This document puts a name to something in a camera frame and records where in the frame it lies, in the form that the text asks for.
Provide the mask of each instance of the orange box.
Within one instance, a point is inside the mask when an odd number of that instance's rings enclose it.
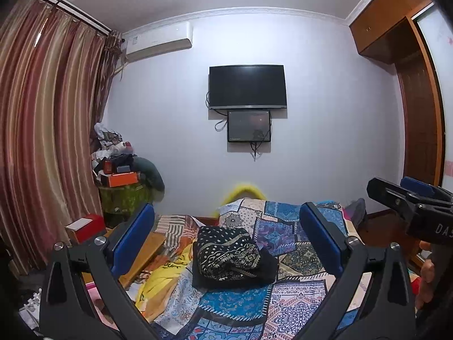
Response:
[[[120,187],[122,185],[135,184],[139,181],[135,172],[113,173],[111,175],[101,175],[102,184],[107,187]]]

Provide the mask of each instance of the white paper on red box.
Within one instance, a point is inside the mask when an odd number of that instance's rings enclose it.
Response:
[[[90,218],[85,218],[85,217],[82,217],[80,219],[78,219],[77,221],[74,221],[72,224],[69,224],[66,226],[66,228],[68,228],[69,230],[72,230],[72,231],[77,231],[81,228],[83,228],[85,225],[89,224],[92,220]]]

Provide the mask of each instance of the curtain rod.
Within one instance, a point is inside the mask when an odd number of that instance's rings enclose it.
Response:
[[[66,0],[45,0],[46,2],[59,7],[64,12],[68,13],[69,15],[82,20],[84,23],[88,24],[90,27],[96,29],[99,33],[103,35],[108,35],[112,30],[99,22],[98,20],[94,19],[92,16],[88,15],[86,12],[80,10],[77,6],[72,5]]]

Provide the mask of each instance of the black box below television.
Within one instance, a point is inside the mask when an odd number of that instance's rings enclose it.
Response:
[[[270,128],[269,110],[228,111],[228,142],[270,142]]]

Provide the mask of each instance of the human hand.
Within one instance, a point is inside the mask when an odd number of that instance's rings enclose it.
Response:
[[[420,248],[424,251],[431,251],[431,244],[420,242]],[[423,304],[429,303],[433,298],[433,288],[431,286],[434,280],[434,264],[430,259],[425,260],[420,270],[420,288],[415,298],[415,307],[421,309]]]

